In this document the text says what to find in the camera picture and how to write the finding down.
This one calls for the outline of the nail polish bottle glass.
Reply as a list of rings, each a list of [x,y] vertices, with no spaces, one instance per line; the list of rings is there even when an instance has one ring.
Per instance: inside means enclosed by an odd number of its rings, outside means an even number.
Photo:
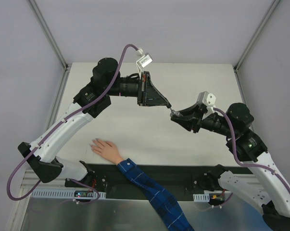
[[[182,114],[179,111],[171,110],[170,117],[181,117]]]

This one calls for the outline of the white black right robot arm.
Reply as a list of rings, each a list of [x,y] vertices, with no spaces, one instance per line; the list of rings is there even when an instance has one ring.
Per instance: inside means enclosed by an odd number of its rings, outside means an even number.
[[[171,121],[193,133],[205,129],[226,137],[226,146],[236,163],[250,170],[258,179],[262,190],[238,179],[230,170],[216,165],[197,180],[200,188],[215,191],[220,188],[233,194],[255,208],[266,225],[273,231],[290,231],[290,186],[278,170],[267,146],[250,129],[254,117],[243,103],[233,103],[226,112],[214,108],[214,112],[203,118],[210,110],[204,104],[171,112]]]

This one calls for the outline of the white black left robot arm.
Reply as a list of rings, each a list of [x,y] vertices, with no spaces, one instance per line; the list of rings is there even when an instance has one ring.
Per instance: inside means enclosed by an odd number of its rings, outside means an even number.
[[[58,121],[41,137],[18,146],[41,182],[62,177],[76,180],[81,187],[92,183],[93,171],[85,162],[60,159],[57,153],[84,125],[111,105],[111,96],[135,97],[139,106],[171,108],[171,103],[153,85],[149,72],[143,70],[151,62],[146,54],[136,62],[136,75],[121,77],[119,62],[114,58],[101,59],[92,70],[90,82],[73,98]]]

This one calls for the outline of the blue plaid sleeve forearm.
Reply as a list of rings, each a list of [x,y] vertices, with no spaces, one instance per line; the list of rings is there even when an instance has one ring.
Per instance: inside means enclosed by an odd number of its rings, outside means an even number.
[[[150,178],[131,159],[123,160],[117,167],[131,183],[140,188],[168,230],[194,230],[173,194]]]

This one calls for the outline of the person's bare hand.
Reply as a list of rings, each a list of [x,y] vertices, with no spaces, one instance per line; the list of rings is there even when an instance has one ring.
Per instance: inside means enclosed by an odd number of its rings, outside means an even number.
[[[103,159],[118,165],[124,159],[121,157],[117,147],[110,141],[104,141],[101,139],[92,140],[93,144],[90,144],[92,152],[98,154]]]

